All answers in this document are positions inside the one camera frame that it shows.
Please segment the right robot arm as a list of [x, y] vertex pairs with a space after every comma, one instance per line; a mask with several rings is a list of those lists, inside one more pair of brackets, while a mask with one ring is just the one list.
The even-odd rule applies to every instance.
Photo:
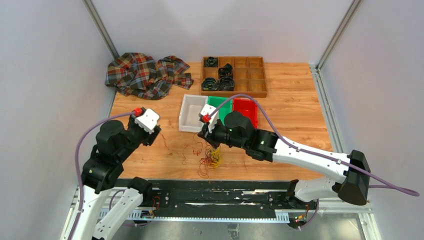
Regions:
[[322, 178], [292, 180], [286, 203], [294, 209], [312, 200], [338, 197], [352, 205], [367, 203], [371, 172], [365, 154], [330, 152], [279, 138], [275, 132], [255, 128], [248, 117], [237, 111], [224, 121], [204, 123], [198, 137], [218, 148], [221, 144], [243, 149], [252, 159], [287, 163], [320, 173]]

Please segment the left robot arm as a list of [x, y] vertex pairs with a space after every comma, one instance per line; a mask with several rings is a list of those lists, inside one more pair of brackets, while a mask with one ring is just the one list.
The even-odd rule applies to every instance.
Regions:
[[[123, 195], [99, 220], [99, 214], [124, 171], [124, 161], [140, 146], [150, 146], [161, 131], [160, 116], [152, 109], [141, 109], [125, 113], [128, 126], [118, 120], [119, 116], [103, 119], [78, 140], [75, 149], [75, 164], [78, 175], [79, 194], [74, 222], [67, 230], [69, 240], [110, 240], [124, 224], [130, 213], [138, 207], [149, 206], [153, 201], [153, 185], [148, 180], [134, 177], [123, 191]], [[79, 151], [84, 138], [96, 127], [96, 144], [89, 159], [79, 167]]]

